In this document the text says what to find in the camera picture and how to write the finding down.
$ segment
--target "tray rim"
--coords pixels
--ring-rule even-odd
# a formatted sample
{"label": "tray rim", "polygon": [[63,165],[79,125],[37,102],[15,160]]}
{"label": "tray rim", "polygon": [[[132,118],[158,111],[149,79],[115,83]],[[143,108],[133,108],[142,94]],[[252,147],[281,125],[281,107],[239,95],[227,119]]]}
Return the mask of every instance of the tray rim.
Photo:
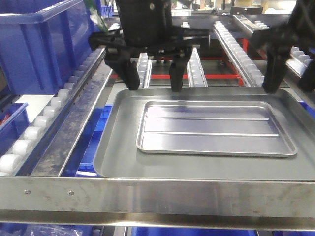
{"label": "tray rim", "polygon": [[[285,154],[279,154],[279,153],[261,153],[261,152],[255,152],[255,153],[248,153],[248,152],[213,152],[213,151],[189,151],[189,150],[172,150],[172,149],[163,149],[163,150],[148,150],[142,147],[141,143],[143,141],[143,132],[144,132],[144,128],[145,128],[145,118],[146,118],[146,114],[148,112],[148,109],[150,107],[153,106],[154,103],[244,103],[244,104],[249,104],[249,103],[253,103],[253,104],[257,104],[257,105],[248,105],[248,107],[261,107],[263,109],[266,110],[266,112],[268,113],[269,119],[272,121],[272,123],[275,125],[280,138],[284,141],[284,143],[286,144],[286,146],[288,147],[289,151]],[[161,105],[161,106],[157,106],[157,107],[196,107],[193,105]],[[215,106],[197,106],[197,107],[215,107]],[[143,105],[142,108],[142,112],[141,112],[141,119],[140,119],[140,124],[139,124],[139,128],[137,131],[137,138],[136,138],[136,145],[137,148],[139,150],[141,150],[143,153],[157,153],[157,154],[196,154],[196,155],[213,155],[213,156],[235,156],[235,157],[239,157],[239,156],[243,156],[243,157],[267,157],[267,158],[288,158],[288,157],[294,157],[297,155],[298,152],[298,148],[296,146],[296,144],[294,143],[294,141],[290,138],[290,136],[288,135],[287,131],[285,130],[285,128],[283,128],[283,126],[277,121],[277,119],[275,118],[274,115],[274,109],[272,108],[272,106],[265,101],[187,101],[187,100],[152,100],[152,101],[148,101]]]}

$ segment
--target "blue crate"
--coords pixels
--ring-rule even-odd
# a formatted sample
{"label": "blue crate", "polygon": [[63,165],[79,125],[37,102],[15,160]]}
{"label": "blue crate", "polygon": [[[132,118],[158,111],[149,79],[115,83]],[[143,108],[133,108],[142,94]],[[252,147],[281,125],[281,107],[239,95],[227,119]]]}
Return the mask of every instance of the blue crate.
{"label": "blue crate", "polygon": [[255,236],[253,230],[133,227],[132,236]]}
{"label": "blue crate", "polygon": [[102,114],[96,125],[95,131],[89,142],[88,148],[86,149],[84,156],[82,158],[82,161],[80,163],[80,166],[78,169],[79,171],[95,172],[94,167],[93,167],[94,156],[95,156],[99,140],[102,136],[102,133],[106,125],[111,109],[112,109],[112,106],[105,106],[103,108]]}
{"label": "blue crate", "polygon": [[0,1],[0,67],[8,84],[1,94],[56,94],[91,53],[94,24],[85,4],[58,1]]}
{"label": "blue crate", "polygon": [[13,143],[20,137],[24,130],[29,126],[29,118],[26,113],[27,103],[15,103],[0,114],[3,120],[6,114],[10,114],[10,118],[0,125],[0,157],[4,155]]}
{"label": "blue crate", "polygon": [[113,16],[113,7],[112,6],[101,6],[102,16]]}
{"label": "blue crate", "polygon": [[307,105],[305,102],[300,102],[300,104],[313,118],[315,118],[315,111],[309,105]]}
{"label": "blue crate", "polygon": [[275,231],[274,236],[315,236],[315,232],[310,232],[310,231]]}
{"label": "blue crate", "polygon": [[[0,230],[5,231],[6,233],[13,234],[14,232],[19,232],[20,235],[23,235],[29,224],[15,224],[15,223],[0,223]],[[48,227],[54,227],[54,225],[43,225]],[[78,230],[82,232],[82,236],[92,236],[93,226],[88,225],[62,225],[62,227]]]}

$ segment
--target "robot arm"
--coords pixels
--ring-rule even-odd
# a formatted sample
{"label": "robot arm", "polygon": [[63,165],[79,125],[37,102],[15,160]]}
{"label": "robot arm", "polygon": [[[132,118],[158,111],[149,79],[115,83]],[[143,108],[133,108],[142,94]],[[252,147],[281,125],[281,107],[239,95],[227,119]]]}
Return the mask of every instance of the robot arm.
{"label": "robot arm", "polygon": [[[263,87],[268,93],[275,93],[286,72],[286,61],[290,58],[292,46],[298,46],[306,54],[315,46],[315,0],[297,0],[289,21],[268,30],[255,31],[251,44],[259,49],[266,47],[267,71]],[[315,89],[315,62],[304,72],[298,86],[303,91]]]}

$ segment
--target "screw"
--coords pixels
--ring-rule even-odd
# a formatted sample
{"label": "screw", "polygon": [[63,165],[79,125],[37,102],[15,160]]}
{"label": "screw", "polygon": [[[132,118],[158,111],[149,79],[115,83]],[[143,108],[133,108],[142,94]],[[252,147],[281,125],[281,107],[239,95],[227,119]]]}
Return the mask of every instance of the screw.
{"label": "screw", "polygon": [[69,191],[68,191],[68,195],[69,195],[69,196],[72,196],[72,195],[74,195],[74,191],[72,191],[72,190],[69,190]]}

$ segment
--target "stainless steel tray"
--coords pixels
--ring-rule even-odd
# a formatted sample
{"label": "stainless steel tray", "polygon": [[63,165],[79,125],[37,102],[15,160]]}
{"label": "stainless steel tray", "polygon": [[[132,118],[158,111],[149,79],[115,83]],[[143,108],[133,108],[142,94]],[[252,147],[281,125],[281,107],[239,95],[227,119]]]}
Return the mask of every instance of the stainless steel tray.
{"label": "stainless steel tray", "polygon": [[137,146],[147,153],[289,157],[296,146],[260,101],[147,102]]}
{"label": "stainless steel tray", "polygon": [[[150,106],[166,103],[168,105],[186,103],[196,106],[203,103],[208,108],[189,116],[208,117],[211,113],[212,117],[216,117],[221,115],[215,115],[209,107],[213,104],[220,104],[220,106],[231,104],[231,101],[243,107],[246,104],[253,105],[252,108],[247,107],[245,112],[233,111],[234,116],[245,120],[269,118],[267,124],[262,125],[262,121],[259,120],[258,125],[251,125],[250,128],[243,125],[244,133],[275,136],[268,136],[266,139],[269,141],[262,141],[261,137],[249,136],[248,139],[242,139],[242,142],[237,141],[233,144],[231,147],[234,150],[228,150],[229,155],[220,154],[218,150],[214,151],[215,155],[213,153],[203,155],[145,153],[136,144],[139,142],[139,137],[142,137],[143,113]],[[153,128],[158,127],[159,132],[166,129],[166,126],[158,122],[155,127],[153,124]],[[176,128],[183,127],[171,124],[168,128],[178,131]],[[221,128],[224,132],[227,131],[227,127]],[[240,127],[233,125],[230,129],[242,132]],[[183,88],[181,93],[172,93],[169,88],[124,90],[116,97],[96,152],[94,167],[101,176],[112,178],[313,180],[315,179],[314,133],[314,120],[290,94],[283,90],[279,90],[275,95],[266,94],[262,88],[246,87]],[[202,143],[208,142],[207,139],[207,136],[200,136],[198,139],[200,144],[186,142],[185,148],[198,152]],[[155,138],[155,142],[165,141]],[[219,144],[223,146],[224,141],[221,140]],[[251,156],[250,152],[253,148],[256,153]],[[243,153],[237,153],[236,150],[241,150]]]}

